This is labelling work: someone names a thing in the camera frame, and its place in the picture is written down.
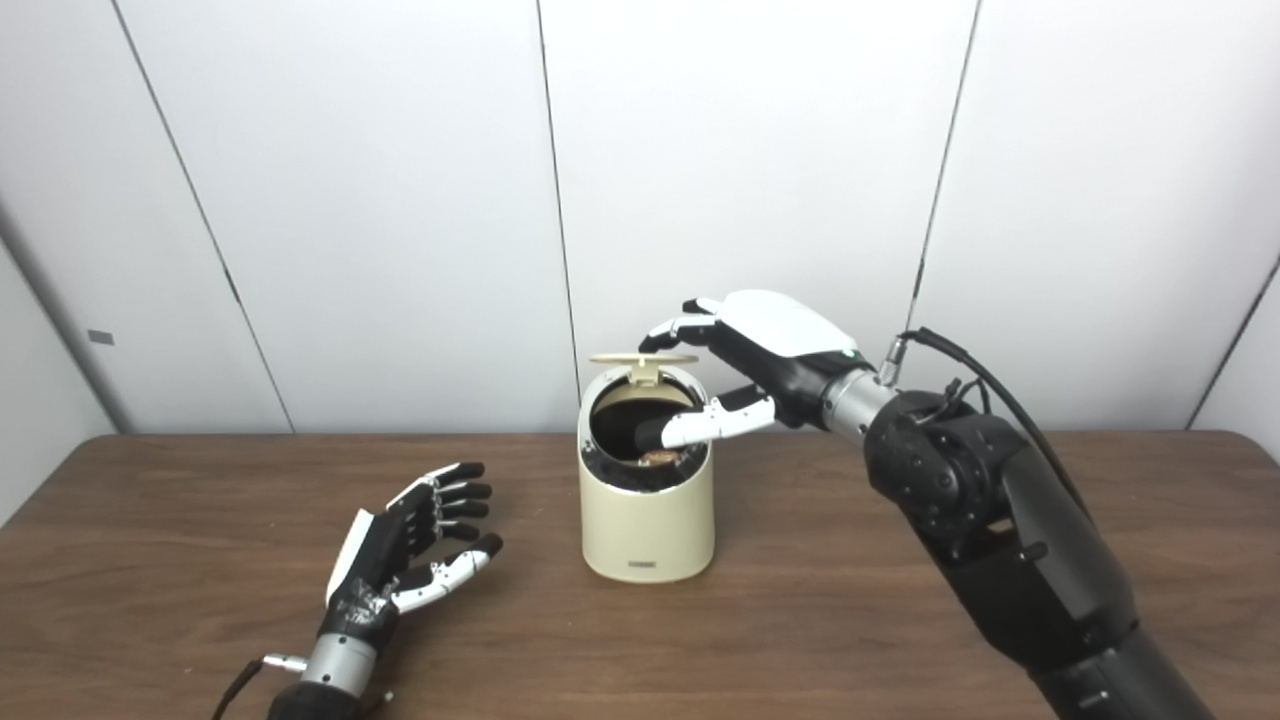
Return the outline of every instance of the robotic hand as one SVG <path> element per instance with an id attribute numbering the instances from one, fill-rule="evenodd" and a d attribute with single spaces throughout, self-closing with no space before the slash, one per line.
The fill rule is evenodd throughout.
<path id="1" fill-rule="evenodd" d="M 484 518 L 493 493 L 470 482 L 480 462 L 457 462 L 413 480 L 383 512 L 358 510 L 329 577 L 326 611 L 311 657 L 268 655 L 250 662 L 214 712 L 219 720 L 236 693 L 262 665 L 301 674 L 271 703 L 268 720 L 355 720 L 378 656 L 399 616 L 430 605 L 480 571 L 502 550 L 495 534 L 480 537 L 458 518 Z M 435 542 L 472 541 L 440 562 L 410 566 Z"/>
<path id="2" fill-rule="evenodd" d="M 1212 720 L 1138 621 L 1133 591 L 1052 447 L 968 352 L 922 328 L 876 370 L 854 340 L 767 291 L 691 300 L 641 352 L 708 347 L 753 384 L 700 410 L 645 423 L 641 450 L 732 437 L 774 420 L 863 448 L 872 487 L 895 502 L 988 643 L 1068 720 Z M 973 370 L 945 392 L 899 389 L 909 341 Z M 965 402 L 978 387 L 979 413 Z M 989 411 L 988 388 L 1027 434 Z"/>

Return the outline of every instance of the white fingertip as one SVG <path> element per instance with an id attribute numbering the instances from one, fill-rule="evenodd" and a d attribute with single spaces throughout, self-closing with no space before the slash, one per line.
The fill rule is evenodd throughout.
<path id="1" fill-rule="evenodd" d="M 347 579 L 351 564 L 356 561 L 360 546 L 365 544 L 365 537 L 369 536 L 369 527 L 372 523 L 372 512 L 364 509 L 356 511 L 356 519 L 351 521 L 351 529 L 347 530 L 347 539 L 342 542 L 342 550 L 338 551 L 338 560 L 333 564 L 333 573 L 329 575 L 329 584 L 324 594 L 325 606 L 329 605 L 329 598 L 333 597 L 333 592 L 338 589 L 338 585 Z"/>
<path id="2" fill-rule="evenodd" d="M 737 437 L 767 428 L 774 423 L 777 407 L 765 397 L 740 410 L 724 410 L 712 400 L 698 413 L 681 413 L 662 429 L 664 447 L 684 447 L 695 442 Z"/>

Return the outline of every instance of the brown object inside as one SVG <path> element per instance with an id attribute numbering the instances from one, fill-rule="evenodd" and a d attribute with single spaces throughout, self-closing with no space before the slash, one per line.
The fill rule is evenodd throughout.
<path id="1" fill-rule="evenodd" d="M 650 450 L 640 457 L 639 465 L 663 465 L 680 459 L 678 450 Z"/>
<path id="2" fill-rule="evenodd" d="M 1280 707 L 1280 470 L 1226 433 L 1051 433 L 1147 628 L 1219 717 Z M 381 720 L 1050 720 L 987 647 L 858 451 L 716 448 L 716 561 L 625 585 L 581 559 L 572 436 L 110 437 L 0 529 L 0 717 L 207 717 L 305 655 L 357 507 L 481 460 L 506 550 L 404 618 Z M 433 557 L 457 550 L 433 548 Z M 294 680 L 264 670 L 227 720 Z"/>

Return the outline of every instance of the silver metal connector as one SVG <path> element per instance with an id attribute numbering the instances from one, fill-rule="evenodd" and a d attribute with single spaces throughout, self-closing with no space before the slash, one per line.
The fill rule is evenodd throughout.
<path id="1" fill-rule="evenodd" d="M 896 337 L 893 338 L 893 345 L 890 346 L 888 352 L 884 355 L 884 361 L 881 363 L 879 373 L 876 374 L 876 382 L 884 387 L 896 386 L 897 375 L 902 372 L 904 357 L 906 357 L 906 341 Z"/>
<path id="2" fill-rule="evenodd" d="M 298 657 L 297 655 L 282 655 L 279 652 L 273 652 L 271 655 L 262 656 L 262 665 L 301 674 L 307 669 L 307 659 Z"/>

